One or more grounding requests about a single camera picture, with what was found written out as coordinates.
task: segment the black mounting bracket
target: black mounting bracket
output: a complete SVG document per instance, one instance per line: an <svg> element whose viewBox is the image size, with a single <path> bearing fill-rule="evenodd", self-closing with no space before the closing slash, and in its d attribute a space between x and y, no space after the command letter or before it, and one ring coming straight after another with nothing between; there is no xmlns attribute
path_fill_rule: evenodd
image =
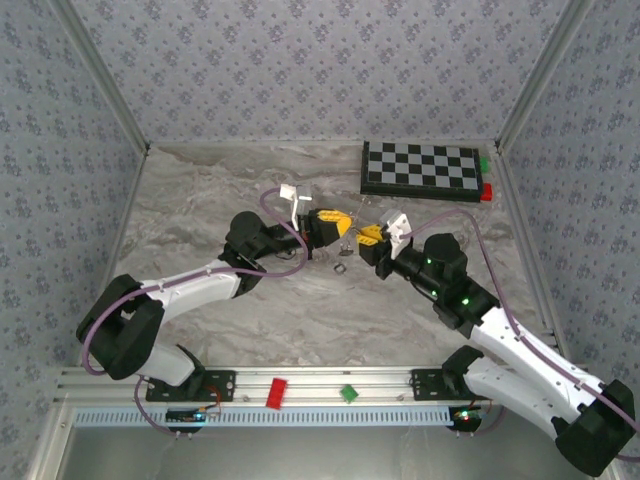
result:
<svg viewBox="0 0 640 480"><path fill-rule="evenodd" d="M440 401L472 401L483 400L472 393L455 393L447 387L444 380L444 373L441 368L416 368L411 370L409 385L413 389L413 399L416 402L426 402L432 400Z"/></svg>
<svg viewBox="0 0 640 480"><path fill-rule="evenodd" d="M236 372L233 370L205 370L202 383L193 395L187 395L180 387L172 387L162 380L150 379L147 388L147 402L232 402L236 390Z"/></svg>

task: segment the small object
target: small object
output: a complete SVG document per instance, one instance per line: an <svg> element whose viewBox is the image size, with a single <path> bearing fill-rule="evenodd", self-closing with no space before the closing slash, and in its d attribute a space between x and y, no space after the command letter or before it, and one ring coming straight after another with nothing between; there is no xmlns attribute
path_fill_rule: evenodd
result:
<svg viewBox="0 0 640 480"><path fill-rule="evenodd" d="M338 254L341 257L349 257L351 255L353 255L353 249L351 248L351 245L349 244L341 244L340 245L340 253Z"/></svg>
<svg viewBox="0 0 640 480"><path fill-rule="evenodd" d="M274 410L280 410L282 407L282 398L284 397L284 391L287 389L287 381L281 378L274 378L271 382L271 390L269 390L269 396L267 397L267 407Z"/></svg>
<svg viewBox="0 0 640 480"><path fill-rule="evenodd" d="M347 403L353 402L356 398L358 398L358 392L351 385L345 385L342 390L340 390L340 395L344 398L344 401Z"/></svg>
<svg viewBox="0 0 640 480"><path fill-rule="evenodd" d="M391 260L395 260L402 249L411 243L410 238L400 238L411 232L409 219L400 210L391 209L380 217L380 225L382 225L383 231L391 236Z"/></svg>
<svg viewBox="0 0 640 480"><path fill-rule="evenodd" d="M304 212L306 202L311 201L311 189L309 186L296 187L295 185L280 185L280 197L292 202L291 205L291 223L296 231L299 231L298 215Z"/></svg>
<svg viewBox="0 0 640 480"><path fill-rule="evenodd" d="M296 252L294 252L293 250L284 252L283 254L276 253L276 258L279 258L280 260L291 260L295 256L296 256Z"/></svg>
<svg viewBox="0 0 640 480"><path fill-rule="evenodd" d="M369 225L368 227L362 227L360 229L360 235L364 235L365 237L369 237L380 242L384 240L382 238L382 227L380 225Z"/></svg>
<svg viewBox="0 0 640 480"><path fill-rule="evenodd" d="M360 193L479 202L477 148L364 142Z"/></svg>
<svg viewBox="0 0 640 480"><path fill-rule="evenodd" d="M344 263L338 263L336 264L335 267L333 267L333 271L336 272L338 275L342 275L344 272L347 271L347 267L345 267Z"/></svg>
<svg viewBox="0 0 640 480"><path fill-rule="evenodd" d="M207 411L204 408L195 408L189 410L169 409L164 416L167 423L198 423L207 420Z"/></svg>
<svg viewBox="0 0 640 480"><path fill-rule="evenodd" d="M489 159L487 157L480 157L480 171L489 173Z"/></svg>
<svg viewBox="0 0 640 480"><path fill-rule="evenodd" d="M493 198L493 187L491 186L490 183L485 183L484 184L484 191L482 192L482 195L480 196L480 201L482 201L482 202L490 202L492 198Z"/></svg>
<svg viewBox="0 0 640 480"><path fill-rule="evenodd" d="M454 432L473 433L482 423L480 407L449 407L449 417L453 425L447 428Z"/></svg>

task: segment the green block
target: green block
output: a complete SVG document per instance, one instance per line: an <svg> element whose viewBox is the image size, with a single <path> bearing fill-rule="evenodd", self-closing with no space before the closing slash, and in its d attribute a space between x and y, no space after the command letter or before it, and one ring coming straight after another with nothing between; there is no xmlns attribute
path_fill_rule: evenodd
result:
<svg viewBox="0 0 640 480"><path fill-rule="evenodd" d="M351 403L358 398L358 392L356 392L351 385L347 385L340 390L340 395L342 395L342 398L344 398L347 403Z"/></svg>
<svg viewBox="0 0 640 480"><path fill-rule="evenodd" d="M480 171L489 173L489 159L487 157L480 157Z"/></svg>

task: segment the cable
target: cable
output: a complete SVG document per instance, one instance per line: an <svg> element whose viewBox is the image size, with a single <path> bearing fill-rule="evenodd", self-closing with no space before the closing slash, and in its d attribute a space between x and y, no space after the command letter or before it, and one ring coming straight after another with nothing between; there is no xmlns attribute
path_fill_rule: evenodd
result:
<svg viewBox="0 0 640 480"><path fill-rule="evenodd" d="M416 292L418 292L420 295L422 295L424 298L428 298L429 300L433 301L433 297L430 297L429 295L427 295L424 290L422 290L418 285L416 285L414 282L409 282L411 284L411 286L413 288L415 288Z"/></svg>
<svg viewBox="0 0 640 480"><path fill-rule="evenodd" d="M144 381L145 381L144 377L140 375L140 378L138 379L138 382L136 383L136 386L133 389L133 401L136 403L136 407L138 407L138 411L140 412L140 415L142 415L142 417L147 421L149 425L151 425L158 432L164 435L169 435L170 437L186 436L186 434L181 432L174 433L171 430L169 430L167 427L163 427L162 425L156 423L156 421L153 418L151 418L151 415L149 415L144 410L144 408L142 407L142 402L140 401L140 386Z"/></svg>
<svg viewBox="0 0 640 480"><path fill-rule="evenodd" d="M202 270L200 270L198 272L194 272L192 274L185 275L184 277L177 278L177 279L172 280L170 282L167 282L167 283L165 283L163 285L152 285L152 286L149 286L149 287L143 287L143 288L141 288L139 290L135 290L135 291L125 295L124 297L120 298L115 303L113 303L109 308L107 308L104 312L102 312L102 314L97 318L97 320L93 323L93 325L89 329L89 332L87 333L87 336L85 337L83 345L82 345L82 366L84 367L84 369L88 373L90 373L91 375L96 375L96 376L97 375L104 375L106 373L104 370L96 370L96 369L94 369L89 364L89 346L91 345L91 342L92 342L93 337L95 336L96 332L102 326L102 324L105 322L105 320L107 318L109 318L109 315L111 315L118 308L120 308L126 302L128 302L129 300L131 300L131 299L133 299L135 297L138 297L140 295L144 295L146 293L156 292L156 291L158 291L158 290L160 290L162 288L175 287L177 285L182 285L184 283L190 282L192 280L196 280L196 279L201 278L201 277L205 277L205 276L208 276L208 275L216 275L216 274L219 274L219 273L245 273L247 275L254 275L256 277L284 278L284 277L288 277L290 275L293 275L295 273L298 273L300 270L302 270L302 268L307 263L307 258L309 256L309 249L307 248L307 244L302 239L302 237L298 234L298 232L296 232L293 227L288 225L287 222L282 217L280 217L280 215L278 215L276 212L271 210L267 206L267 203L266 203L266 199L267 199L267 197L269 195L272 195L272 194L277 193L279 191L280 191L280 189L278 187L275 187L275 188L271 188L271 189L267 190L266 192L264 192L260 196L260 206L266 212L267 215L269 215L271 218L276 220L285 230L287 230L291 235L293 235L293 237L300 243L300 246L302 247L302 250L303 250L303 255L301 257L300 263L297 266L295 266L291 270L287 270L286 272L278 272L278 273L259 272L259 271L255 271L255 270L249 270L249 269L246 269L246 268L233 268L233 267L215 268L213 270L207 270L206 268L203 268Z"/></svg>
<svg viewBox="0 0 640 480"><path fill-rule="evenodd" d="M220 394L220 390L218 390L215 385L205 385L204 388L216 395L216 403L212 403L206 407L205 411L208 412L210 408L218 407L218 416L222 415L222 395Z"/></svg>
<svg viewBox="0 0 640 480"><path fill-rule="evenodd" d="M487 247L484 244L484 240L482 239L482 234L480 233L480 227L478 226L478 222L473 217L473 215L471 215L469 212L467 212L465 210L462 210L462 209L459 209L459 208L456 208L456 209L453 209L453 210L449 210L447 212L444 212L444 213L432 218L427 223L421 225L420 227L416 228L415 230L412 230L409 233L400 235L400 239L404 240L404 239L407 239L407 238L415 237L417 234L419 234L423 230L427 229L428 227L430 227L430 226L432 226L432 225L444 220L445 218L451 217L453 215L464 215L465 217L467 217L471 221L471 224L473 225L473 229L475 230L475 233L476 233L476 238L478 239L478 243L480 244L480 250L482 251L482 256L484 257L484 261L485 261L485 263L487 265L487 268L489 269L489 275L491 275L491 280L493 281L493 284L496 287L496 292L498 293L498 298L500 299L500 303L502 304L502 308L504 309L505 315L507 316L507 320L509 321L509 325L513 329L515 335L518 336L518 338L520 338L522 343L531 351L531 353L533 353L536 357L538 357L548 367L550 367L555 372L559 373L564 378L566 378L567 380L572 382L577 388L583 389L585 392L589 393L590 395L593 395L595 398L600 400L602 403L604 403L606 406L608 406L611 410L613 410L616 414L618 414L625 422L627 422L636 431L636 433L640 433L640 424L638 422L636 422L633 418L631 418L624 410L622 410L620 407L618 407L615 403L613 403L611 400L609 400L604 395L600 394L599 392L596 392L589 385L581 384L580 380L578 380L578 378L576 378L571 373L565 371L562 367L557 365L553 360L551 360L544 353L542 353L540 350L538 350L536 348L536 346L533 343L531 343L526 336L521 335L521 330L518 327L518 324L516 323L515 318L513 317L513 313L511 311L511 308L509 307L509 304L507 303L506 295L504 294L504 291L502 290L502 285L500 284L500 281L498 280L496 272L495 272L495 270L493 268L493 265L491 263L491 259L489 258L489 252L487 251ZM640 457L628 457L626 455L619 455L616 458L618 458L619 460L626 461L626 462L640 463Z"/></svg>

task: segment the marble floor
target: marble floor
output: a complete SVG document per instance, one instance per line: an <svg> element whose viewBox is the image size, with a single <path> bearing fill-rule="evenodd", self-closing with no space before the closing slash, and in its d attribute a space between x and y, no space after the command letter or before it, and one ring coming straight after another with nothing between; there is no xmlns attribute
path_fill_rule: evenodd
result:
<svg viewBox="0 0 640 480"><path fill-rule="evenodd" d="M389 208L414 227L454 206L477 218L517 318L533 331L536 319L496 176L494 200L456 204L374 197L359 192L361 146L194 146L152 148L134 200L116 274L137 280L190 270L217 257L229 222L242 210L261 214L260 194L280 183L309 184L314 207L377 223ZM286 213L286 202L273 199ZM468 221L450 218L430 233L452 232L469 257L469 274L493 291ZM418 239L426 239L424 234ZM355 248L355 239L350 237ZM302 272L264 279L250 293L208 304L166 324L160 338L180 343L205 365L436 365L466 342L448 330L431 305L398 276L378 279L358 255L339 257L340 243L314 252ZM296 259L261 261L270 271ZM342 262L347 271L337 275Z"/></svg>

